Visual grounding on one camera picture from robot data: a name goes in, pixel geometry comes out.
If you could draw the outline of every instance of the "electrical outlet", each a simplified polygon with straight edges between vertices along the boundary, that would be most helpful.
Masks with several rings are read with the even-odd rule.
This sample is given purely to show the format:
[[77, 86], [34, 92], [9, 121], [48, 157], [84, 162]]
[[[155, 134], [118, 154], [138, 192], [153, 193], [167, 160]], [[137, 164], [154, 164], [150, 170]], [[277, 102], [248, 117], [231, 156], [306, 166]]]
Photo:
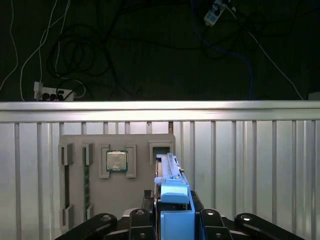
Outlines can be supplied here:
[[[34, 82], [34, 99], [37, 101], [59, 101], [57, 99], [57, 89], [53, 87], [44, 87], [42, 83]], [[58, 89], [58, 94], [62, 95], [63, 99], [65, 99], [69, 94], [69, 96], [64, 100], [65, 102], [72, 102], [75, 98], [75, 92], [69, 89]]]
[[227, 4], [230, 3], [231, 0], [215, 0], [212, 5], [212, 9], [210, 9], [207, 14], [204, 16], [205, 25], [213, 27], [224, 10], [228, 8]]

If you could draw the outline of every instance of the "black cable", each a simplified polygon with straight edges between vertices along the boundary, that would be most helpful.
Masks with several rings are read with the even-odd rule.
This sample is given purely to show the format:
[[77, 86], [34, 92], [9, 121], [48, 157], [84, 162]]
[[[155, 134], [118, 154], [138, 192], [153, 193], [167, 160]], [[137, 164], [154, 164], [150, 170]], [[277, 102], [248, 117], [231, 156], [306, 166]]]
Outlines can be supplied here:
[[[80, 30], [86, 30], [88, 36], [72, 33], [72, 31]], [[55, 55], [59, 50], [59, 44], [62, 56], [60, 61], [65, 66], [64, 70], [55, 69]], [[93, 70], [97, 63], [100, 65], [101, 59], [98, 59], [98, 54], [103, 54], [107, 61], [106, 48], [102, 44], [102, 37], [89, 25], [74, 24], [63, 30], [55, 41], [47, 59], [47, 69], [55, 78], [66, 77], [72, 73], [81, 73], [90, 77], [103, 76], [107, 72], [108, 66], [98, 73], [96, 73], [96, 69]]]
[[[112, 89], [112, 86], [108, 85], [108, 84], [105, 84], [105, 83], [101, 83], [101, 82], [96, 82], [96, 81], [89, 81], [86, 83], [86, 85], [91, 85], [91, 86], [98, 86], [98, 87], [105, 87], [105, 88], [108, 88], [109, 90]], [[64, 101], [73, 93], [75, 92], [77, 89], [81, 88], [82, 87], [82, 84], [79, 84], [78, 86], [76, 86], [74, 89], [72, 89], [72, 91], [64, 98]], [[89, 91], [88, 87], [86, 87], [87, 91], [89, 92], [90, 94], [90, 97], [91, 97], [91, 100], [94, 100], [93, 99], [93, 95], [92, 93]], [[111, 100], [111, 96], [113, 95], [113, 91], [110, 91], [110, 95], [109, 97], [107, 97], [106, 99], [109, 101]]]
[[151, 7], [160, 7], [160, 6], [176, 6], [176, 5], [187, 5], [188, 1], [183, 0], [183, 1], [168, 1], [168, 2], [161, 2], [161, 3], [153, 3], [151, 4], [150, 2], [148, 3], [140, 3], [140, 4], [135, 4], [131, 7], [126, 7], [123, 9], [121, 12], [121, 15], [123, 14], [129, 14], [135, 11], [139, 11], [142, 9], [146, 8], [151, 8]]
[[[214, 51], [214, 49], [212, 49], [211, 46], [217, 47], [218, 44], [221, 44], [221, 43], [227, 41], [228, 39], [230, 39], [231, 37], [233, 37], [233, 36], [235, 36], [235, 35], [237, 35], [237, 37], [236, 37], [236, 39], [233, 41], [231, 47], [229, 47], [228, 50], [226, 50], [226, 52], [221, 53], [219, 56], [211, 56], [211, 55], [209, 55], [208, 52], [206, 51], [206, 49], [211, 49], [211, 50]], [[220, 40], [218, 40], [218, 41], [216, 41], [216, 42], [214, 42], [214, 43], [210, 43], [210, 46], [207, 46], [206, 44], [204, 44], [203, 42], [201, 42], [201, 51], [202, 51], [202, 53], [204, 54], [204, 56], [206, 56], [208, 59], [215, 60], [215, 61], [217, 61], [217, 60], [222, 60], [222, 59], [224, 59], [225, 57], [227, 57], [227, 56], [229, 55], [229, 53], [231, 53], [231, 52], [233, 51], [234, 47], [236, 46], [236, 44], [237, 44], [237, 42], [238, 42], [239, 36], [240, 36], [239, 33], [232, 33], [232, 34], [230, 34], [230, 35], [228, 35], [228, 36], [226, 36], [226, 37], [224, 37], [224, 38], [222, 38], [222, 39], [220, 39]]]
[[[56, 93], [56, 96], [57, 96], [57, 98], [59, 97], [59, 88], [63, 85], [63, 84], [65, 84], [65, 83], [67, 83], [67, 82], [70, 82], [70, 81], [74, 81], [74, 79], [64, 79], [64, 80], [62, 80], [59, 84], [58, 84], [58, 86], [56, 87], [56, 90], [55, 90], [55, 93]], [[76, 87], [76, 88], [74, 88], [71, 92], [69, 92], [69, 94], [67, 94], [67, 96], [65, 96], [65, 98], [63, 99], [63, 101], [65, 101], [76, 89], [78, 89], [78, 88], [80, 88], [80, 87], [85, 87], [85, 90], [89, 93], [89, 95], [90, 95], [90, 97], [91, 97], [91, 99], [92, 100], [94, 100], [94, 95], [92, 94], [92, 92], [90, 91], [90, 89], [88, 88], [88, 86], [87, 86], [87, 84], [86, 83], [84, 83], [83, 81], [80, 81], [80, 80], [78, 80], [77, 79], [77, 82], [78, 82], [78, 86]]]
[[[115, 28], [116, 23], [117, 23], [117, 21], [118, 21], [118, 18], [120, 17], [120, 13], [121, 13], [121, 11], [123, 10], [123, 8], [125, 7], [126, 3], [127, 3], [127, 0], [122, 0], [122, 1], [121, 1], [121, 4], [120, 4], [120, 6], [119, 6], [119, 8], [118, 8], [118, 11], [117, 11], [117, 13], [115, 14], [115, 17], [113, 18], [112, 23], [111, 23], [111, 25], [110, 25], [107, 33], [106, 33], [105, 36], [104, 36], [104, 39], [103, 39], [104, 46], [105, 46], [105, 43], [108, 41], [108, 37], [110, 36], [110, 34], [112, 33], [113, 29]], [[117, 73], [116, 73], [115, 66], [114, 66], [113, 61], [112, 61], [112, 59], [111, 59], [110, 52], [109, 52], [109, 50], [107, 49], [106, 46], [104, 47], [104, 50], [105, 50], [105, 51], [104, 51], [104, 54], [105, 54], [105, 57], [106, 57], [107, 62], [108, 62], [108, 64], [109, 64], [109, 68], [110, 68], [111, 74], [113, 75], [113, 79], [114, 79], [115, 88], [116, 88], [116, 90], [117, 90], [117, 93], [118, 93], [118, 86], [120, 86], [121, 89], [122, 89], [126, 94], [128, 94], [128, 95], [130, 95], [130, 96], [135, 96], [136, 94], [131, 93], [130, 91], [128, 91], [128, 90], [122, 85], [122, 83], [119, 81], [118, 76], [117, 76]]]
[[198, 46], [198, 47], [179, 47], [179, 46], [172, 46], [172, 45], [164, 44], [161, 42], [145, 40], [145, 39], [141, 39], [141, 38], [123, 37], [123, 36], [115, 36], [115, 35], [111, 35], [110, 38], [119, 39], [119, 40], [123, 40], [123, 41], [140, 42], [140, 43], [145, 43], [145, 44], [158, 45], [160, 47], [167, 48], [167, 49], [173, 49], [173, 50], [194, 51], [194, 50], [201, 49], [200, 46]]
[[116, 12], [115, 14], [115, 17], [113, 18], [112, 20], [112, 23], [108, 29], [108, 31], [106, 32], [105, 36], [104, 36], [104, 39], [103, 39], [103, 42], [105, 43], [107, 40], [108, 40], [108, 37], [109, 35], [112, 33], [112, 31], [114, 30], [115, 26], [116, 26], [116, 23], [118, 21], [118, 18], [121, 14], [121, 11], [124, 9], [125, 5], [127, 3], [127, 0], [121, 0], [121, 4], [120, 4], [120, 7], [118, 9], [118, 11]]
[[[294, 15], [292, 18], [290, 19], [285, 19], [285, 20], [274, 20], [274, 21], [254, 21], [254, 20], [250, 20], [248, 19], [248, 16], [246, 16], [245, 14], [241, 13], [239, 10], [236, 11], [236, 13], [238, 15], [241, 15], [242, 17], [245, 18], [245, 22], [244, 23], [241, 23], [239, 21], [239, 18], [237, 18], [237, 22], [242, 25], [247, 31], [251, 32], [252, 34], [254, 34], [256, 37], [287, 37], [291, 34], [292, 30], [293, 30], [293, 27], [296, 23], [296, 20], [298, 17], [302, 17], [302, 16], [305, 16], [309, 13], [312, 13], [314, 11], [316, 11], [317, 9], [320, 9], [319, 8], [315, 8], [313, 10], [310, 10], [308, 12], [305, 12], [301, 15], [298, 15], [298, 9], [299, 9], [299, 6], [301, 5], [301, 3], [303, 2], [303, 0], [299, 0], [299, 2], [297, 3], [296, 7], [295, 7], [295, 11], [294, 11]], [[267, 25], [268, 24], [271, 24], [271, 23], [281, 23], [281, 22], [288, 22], [288, 21], [292, 21], [290, 27], [289, 27], [289, 30], [286, 31], [285, 33], [263, 33], [263, 31], [266, 29]], [[262, 28], [261, 29], [257, 29], [255, 27], [255, 25], [262, 25]]]

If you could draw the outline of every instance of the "tangled wires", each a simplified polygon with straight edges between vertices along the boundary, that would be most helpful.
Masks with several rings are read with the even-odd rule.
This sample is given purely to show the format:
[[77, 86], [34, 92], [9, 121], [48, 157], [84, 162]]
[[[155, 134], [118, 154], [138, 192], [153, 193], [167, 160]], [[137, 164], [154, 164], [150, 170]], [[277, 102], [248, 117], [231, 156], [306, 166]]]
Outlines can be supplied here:
[[[59, 54], [59, 50], [61, 63], [56, 65], [55, 54]], [[67, 77], [72, 73], [99, 77], [108, 71], [108, 66], [103, 37], [85, 24], [67, 27], [56, 40], [47, 60], [48, 72], [57, 78]]]

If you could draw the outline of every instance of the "dark floor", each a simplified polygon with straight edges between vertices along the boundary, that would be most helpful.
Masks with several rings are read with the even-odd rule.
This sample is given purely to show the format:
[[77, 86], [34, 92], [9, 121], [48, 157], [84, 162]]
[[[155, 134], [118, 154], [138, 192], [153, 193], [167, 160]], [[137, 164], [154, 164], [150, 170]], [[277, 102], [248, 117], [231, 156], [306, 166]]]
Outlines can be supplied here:
[[[71, 0], [66, 19], [68, 26], [83, 23], [97, 29], [96, 1]], [[295, 15], [300, 0], [242, 0], [238, 7], [249, 14], [257, 11], [268, 21], [290, 19]], [[128, 0], [128, 4], [138, 0]], [[58, 1], [53, 14], [54, 21], [63, 15], [67, 1]], [[13, 69], [15, 54], [9, 35], [11, 21], [11, 5], [9, 0], [1, 1], [0, 7], [0, 79]], [[15, 19], [13, 36], [19, 56], [17, 71], [7, 80], [0, 92], [0, 101], [20, 101], [20, 74], [22, 64], [39, 46], [43, 31], [47, 28], [54, 0], [13, 0]], [[104, 29], [108, 29], [114, 18], [120, 1], [100, 0], [100, 17]], [[316, 0], [304, 0], [297, 13], [302, 14], [313, 8], [320, 7]], [[213, 28], [207, 31], [205, 38], [217, 42], [230, 33], [237, 33], [239, 26], [231, 22], [232, 16], [225, 11]], [[200, 31], [203, 23], [196, 19]], [[290, 29], [292, 21], [269, 25], [265, 34], [284, 34]], [[60, 34], [61, 23], [54, 26], [48, 35], [48, 41], [42, 47], [43, 84], [46, 87], [57, 87], [61, 82], [47, 71], [47, 58]], [[292, 32], [285, 37], [261, 37], [260, 44], [294, 82], [303, 98], [307, 98], [308, 90], [320, 80], [320, 11], [315, 11], [296, 19]], [[228, 49], [234, 38], [223, 42], [220, 46]], [[114, 76], [110, 70], [99, 77], [86, 76], [80, 73], [71, 75], [87, 83], [94, 100], [247, 100], [249, 97], [250, 75], [246, 65], [235, 56], [228, 55], [222, 60], [207, 58], [200, 49], [173, 49], [143, 41], [123, 40], [133, 38], [154, 41], [179, 48], [198, 48], [199, 39], [193, 32], [191, 8], [187, 4], [154, 6], [122, 14], [107, 41], [107, 49], [112, 58], [118, 80], [128, 92], [118, 84], [115, 90]], [[248, 47], [255, 44], [247, 33], [243, 38]], [[270, 63], [262, 51], [248, 50], [241, 38], [232, 51], [248, 59], [253, 68], [252, 100], [298, 100], [300, 99], [292, 85]], [[95, 56], [94, 71], [102, 71], [107, 62], [103, 50]], [[209, 50], [211, 56], [219, 56]], [[27, 101], [33, 99], [34, 81], [40, 79], [39, 56], [35, 54], [24, 68], [22, 93]], [[67, 82], [62, 88], [73, 89], [77, 83]], [[89, 101], [86, 94], [78, 101]]]

